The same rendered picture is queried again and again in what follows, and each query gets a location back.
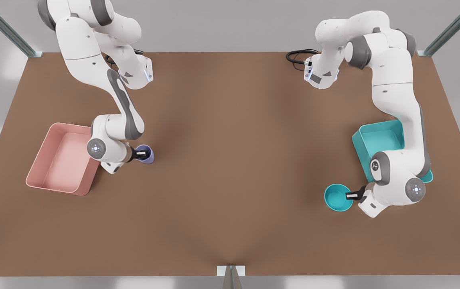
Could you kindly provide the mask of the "silver frame post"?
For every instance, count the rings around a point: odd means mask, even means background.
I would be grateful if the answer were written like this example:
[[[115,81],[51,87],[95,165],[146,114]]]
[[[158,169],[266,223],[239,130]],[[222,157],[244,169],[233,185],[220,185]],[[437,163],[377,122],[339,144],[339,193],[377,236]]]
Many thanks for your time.
[[[245,266],[217,266],[217,276],[223,277],[222,289],[243,289],[240,278],[246,276]]]
[[[419,57],[432,57],[460,30],[460,14],[451,22],[440,35],[422,51],[417,51]]]
[[[20,51],[27,57],[42,57],[42,51],[35,51],[11,26],[3,17],[0,16],[0,32],[5,35]]]

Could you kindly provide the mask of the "pink box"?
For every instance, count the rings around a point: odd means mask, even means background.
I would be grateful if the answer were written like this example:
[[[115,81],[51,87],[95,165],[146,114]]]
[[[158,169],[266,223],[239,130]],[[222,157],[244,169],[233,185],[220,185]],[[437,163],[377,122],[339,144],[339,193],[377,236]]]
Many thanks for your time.
[[[90,191],[99,161],[87,153],[90,127],[54,123],[26,177],[26,185],[68,195]]]

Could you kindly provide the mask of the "teal box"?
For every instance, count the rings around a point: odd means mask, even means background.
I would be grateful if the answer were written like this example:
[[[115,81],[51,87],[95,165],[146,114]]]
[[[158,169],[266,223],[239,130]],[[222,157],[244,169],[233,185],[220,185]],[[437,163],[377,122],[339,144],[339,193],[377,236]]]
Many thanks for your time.
[[[426,174],[421,175],[419,173],[419,175],[416,175],[411,172],[411,175],[417,176],[424,183],[429,183],[433,181],[433,173],[430,170],[430,159],[427,153],[424,121],[422,120],[421,123],[426,157],[424,172]],[[404,150],[405,146],[402,122],[397,119],[360,126],[351,140],[369,183],[375,180],[370,165],[373,155],[378,152]],[[406,163],[404,163],[404,159],[395,159],[394,165],[397,170],[400,167],[402,172],[410,171]]]

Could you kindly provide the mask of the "teal bowl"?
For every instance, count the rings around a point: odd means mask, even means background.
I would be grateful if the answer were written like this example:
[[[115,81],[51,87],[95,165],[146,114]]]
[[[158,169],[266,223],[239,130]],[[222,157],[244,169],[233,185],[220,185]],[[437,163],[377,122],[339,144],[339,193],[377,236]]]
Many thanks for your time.
[[[326,205],[335,212],[345,212],[351,208],[352,199],[347,199],[347,193],[351,190],[340,183],[329,185],[324,192],[324,201]]]

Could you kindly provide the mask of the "purple cup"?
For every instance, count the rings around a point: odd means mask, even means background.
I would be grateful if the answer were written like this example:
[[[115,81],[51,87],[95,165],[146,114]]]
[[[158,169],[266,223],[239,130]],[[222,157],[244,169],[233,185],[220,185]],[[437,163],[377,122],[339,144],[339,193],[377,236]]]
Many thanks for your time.
[[[154,153],[150,146],[145,144],[135,148],[135,159],[146,164],[153,163]]]

